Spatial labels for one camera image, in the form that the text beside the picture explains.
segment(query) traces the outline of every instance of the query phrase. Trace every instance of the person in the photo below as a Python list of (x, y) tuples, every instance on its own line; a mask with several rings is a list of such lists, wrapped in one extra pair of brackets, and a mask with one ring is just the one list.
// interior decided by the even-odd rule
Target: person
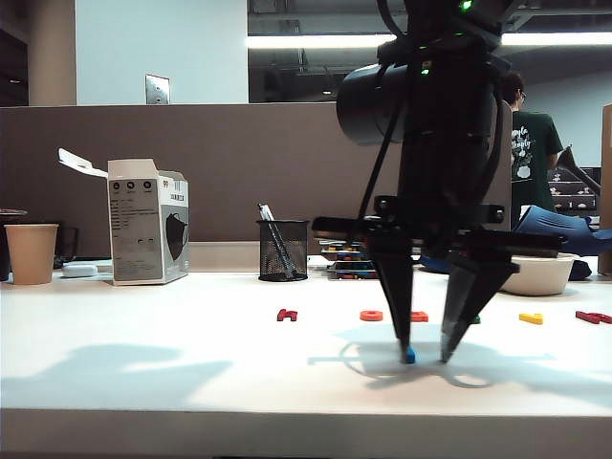
[(547, 173), (557, 166), (563, 146), (550, 115), (522, 110), (527, 95), (519, 73), (504, 75), (501, 91), (513, 110), (511, 228), (514, 228), (521, 206), (533, 204), (556, 211)]

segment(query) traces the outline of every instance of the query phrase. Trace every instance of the robotic arm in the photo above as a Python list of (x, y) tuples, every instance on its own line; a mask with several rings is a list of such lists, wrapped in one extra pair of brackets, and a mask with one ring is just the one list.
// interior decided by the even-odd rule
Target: robotic arm
[[(476, 315), (517, 272), (512, 254), (554, 257), (560, 250), (555, 237), (483, 228), (504, 219), (503, 207), (482, 204), (503, 149), (498, 79), (510, 67), (492, 51), (520, 2), (406, 0), (406, 33), (393, 22), (386, 0), (377, 3), (396, 39), (378, 49), (378, 65), (346, 77), (337, 112), (351, 140), (379, 143), (381, 151), (358, 218), (318, 217), (313, 231), (318, 238), (364, 243), (403, 361), (410, 343), (412, 249), (448, 258), (441, 341), (446, 362)], [(403, 143), (397, 196), (376, 197), (376, 215), (364, 218), (391, 142)]]

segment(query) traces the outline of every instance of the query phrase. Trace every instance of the yellow block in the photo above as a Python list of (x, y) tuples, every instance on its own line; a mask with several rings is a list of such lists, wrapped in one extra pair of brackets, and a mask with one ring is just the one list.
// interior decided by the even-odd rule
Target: yellow block
[(536, 325), (541, 325), (544, 323), (544, 316), (542, 314), (525, 314), (521, 313), (518, 315), (519, 320), (524, 320), (525, 322), (531, 322)]

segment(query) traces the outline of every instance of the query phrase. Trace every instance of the face mask box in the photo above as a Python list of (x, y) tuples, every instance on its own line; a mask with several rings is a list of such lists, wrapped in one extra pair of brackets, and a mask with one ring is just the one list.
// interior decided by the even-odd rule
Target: face mask box
[(165, 284), (187, 275), (188, 184), (153, 160), (113, 160), (108, 173), (60, 149), (60, 162), (107, 179), (114, 285)]

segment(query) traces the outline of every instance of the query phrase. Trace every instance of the cable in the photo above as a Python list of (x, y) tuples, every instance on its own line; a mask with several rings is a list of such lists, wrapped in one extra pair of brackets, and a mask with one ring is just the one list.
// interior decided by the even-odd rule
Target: cable
[(393, 132), (395, 131), (395, 125), (400, 117), (400, 112), (402, 111), (402, 107), (404, 106), (404, 100), (399, 98), (393, 108), (393, 114), (389, 119), (389, 125), (386, 128), (384, 133), (384, 138), (382, 140), (381, 149), (379, 150), (379, 155), (376, 158), (376, 162), (374, 163), (374, 168), (372, 169), (372, 174), (370, 175), (370, 180), (367, 184), (367, 188), (365, 189), (365, 193), (363, 193), (363, 199), (361, 200), (360, 213), (357, 217), (358, 222), (363, 219), (365, 215), (365, 211), (367, 210), (367, 205), (370, 202), (370, 198), (372, 197), (372, 193), (374, 192), (374, 186), (376, 185), (376, 181), (379, 178), (379, 174), (381, 173), (381, 168), (383, 167), (384, 157), (386, 156), (386, 150), (391, 143), (391, 139), (393, 138)]
[(393, 16), (391, 15), (391, 11), (389, 10), (389, 5), (386, 0), (376, 0), (376, 4), (379, 7), (379, 13), (381, 14), (382, 21), (384, 25), (398, 38), (405, 38), (406, 35), (400, 26), (397, 25)]

